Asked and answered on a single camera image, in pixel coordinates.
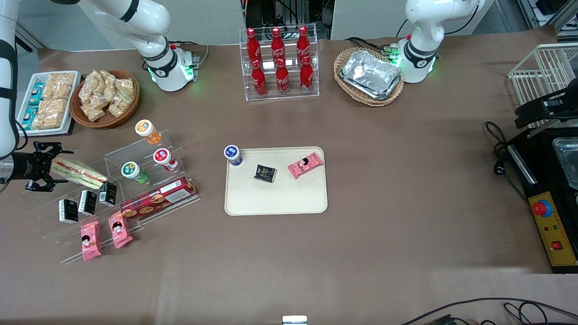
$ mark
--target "foil container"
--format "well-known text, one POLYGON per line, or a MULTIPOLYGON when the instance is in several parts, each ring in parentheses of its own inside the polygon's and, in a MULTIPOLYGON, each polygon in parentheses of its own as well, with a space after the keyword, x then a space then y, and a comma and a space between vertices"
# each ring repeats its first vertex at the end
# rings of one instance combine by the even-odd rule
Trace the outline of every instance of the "foil container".
POLYGON ((401 70, 367 50, 360 50, 351 55, 339 76, 370 97, 384 101, 401 80, 401 70))

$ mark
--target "coca-cola bottle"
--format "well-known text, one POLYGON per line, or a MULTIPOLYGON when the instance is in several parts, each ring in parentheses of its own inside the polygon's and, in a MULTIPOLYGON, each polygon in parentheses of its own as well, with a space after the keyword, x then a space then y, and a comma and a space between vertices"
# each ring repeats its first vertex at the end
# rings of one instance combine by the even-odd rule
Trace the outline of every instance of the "coca-cola bottle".
POLYGON ((297 64, 303 64, 303 58, 309 56, 309 38, 307 26, 299 27, 299 40, 297 41, 297 64))
POLYGON ((255 91, 257 92, 257 97, 263 98, 267 96, 267 84, 265 83, 265 74, 263 70, 261 70, 261 65, 259 61, 251 62, 253 65, 253 72, 251 73, 251 77, 253 78, 253 86, 255 87, 255 91))
POLYGON ((279 95, 287 96, 289 93, 289 71, 285 67, 285 59, 279 61, 279 66, 277 67, 277 72, 275 75, 277 77, 277 90, 279 95))
POLYGON ((281 29, 273 27, 273 41, 271 42, 271 51, 273 52, 273 62, 276 67, 285 66, 285 44, 281 39, 281 29))
POLYGON ((311 67, 311 57, 303 57, 301 66, 301 92, 310 94, 313 89, 313 68, 311 67))
POLYGON ((247 53, 249 54, 251 64, 253 64, 253 61, 257 61, 261 64, 261 45, 255 38, 255 30, 253 28, 247 28, 247 37, 249 38, 247 41, 247 53))

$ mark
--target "robotic arm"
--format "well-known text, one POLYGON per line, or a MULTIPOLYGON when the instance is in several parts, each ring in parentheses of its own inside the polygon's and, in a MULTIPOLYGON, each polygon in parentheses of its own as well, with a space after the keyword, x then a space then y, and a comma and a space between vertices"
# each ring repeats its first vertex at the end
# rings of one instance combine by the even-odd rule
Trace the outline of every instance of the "robotic arm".
POLYGON ((442 22, 471 16, 484 3, 485 0, 407 0, 405 15, 414 28, 409 39, 396 45, 403 81, 417 83, 427 76, 444 37, 442 22))
MULTIPOLYGON (((51 0, 73 5, 80 0, 51 0)), ((170 46, 162 35, 169 31, 171 16, 152 0, 88 0, 107 27, 126 37, 148 63, 153 80, 165 91, 176 91, 194 80, 192 54, 170 46)), ((16 78, 18 64, 14 37, 20 0, 0 0, 0 192, 10 180, 28 179, 26 189, 52 191, 51 161, 64 151, 58 142, 34 142, 34 153, 15 153, 18 145, 16 78), (37 180, 46 184, 40 186, 37 180)))

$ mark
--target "table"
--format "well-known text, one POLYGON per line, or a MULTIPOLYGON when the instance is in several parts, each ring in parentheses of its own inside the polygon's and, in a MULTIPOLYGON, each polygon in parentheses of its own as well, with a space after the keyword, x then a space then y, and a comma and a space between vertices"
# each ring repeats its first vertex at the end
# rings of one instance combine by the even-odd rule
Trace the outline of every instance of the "table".
MULTIPOLYGON (((578 275, 549 274, 530 211, 493 174, 494 140, 483 132, 486 120, 507 136, 517 132, 506 74, 537 44, 552 42, 551 28, 447 37, 427 79, 378 109, 353 101, 333 80, 333 60, 348 42, 321 42, 319 98, 251 103, 236 46, 212 47, 199 81, 176 93, 155 86, 132 50, 41 51, 43 71, 123 69, 142 87, 140 108, 126 124, 77 126, 53 139, 91 162, 135 141, 134 124, 148 118, 183 144, 201 200, 147 226, 128 249, 61 265, 53 243, 39 239, 40 221, 21 214, 38 203, 23 201, 24 182, 12 183, 0 195, 0 318, 279 324, 282 315, 304 314, 310 324, 399 324, 484 296, 576 311, 578 275), (226 215, 223 148, 230 143, 322 147, 327 211, 226 215)), ((447 313, 507 319, 498 302, 447 313)))

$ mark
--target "red cookie box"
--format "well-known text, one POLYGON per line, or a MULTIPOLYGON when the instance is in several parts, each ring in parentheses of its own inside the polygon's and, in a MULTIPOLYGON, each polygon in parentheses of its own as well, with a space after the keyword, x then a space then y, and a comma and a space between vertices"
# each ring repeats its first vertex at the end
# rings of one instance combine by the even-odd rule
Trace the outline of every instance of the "red cookie box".
POLYGON ((186 177, 181 177, 167 185, 123 202, 120 205, 120 211, 124 217, 138 219, 150 216, 171 204, 196 194, 197 191, 191 181, 186 177))

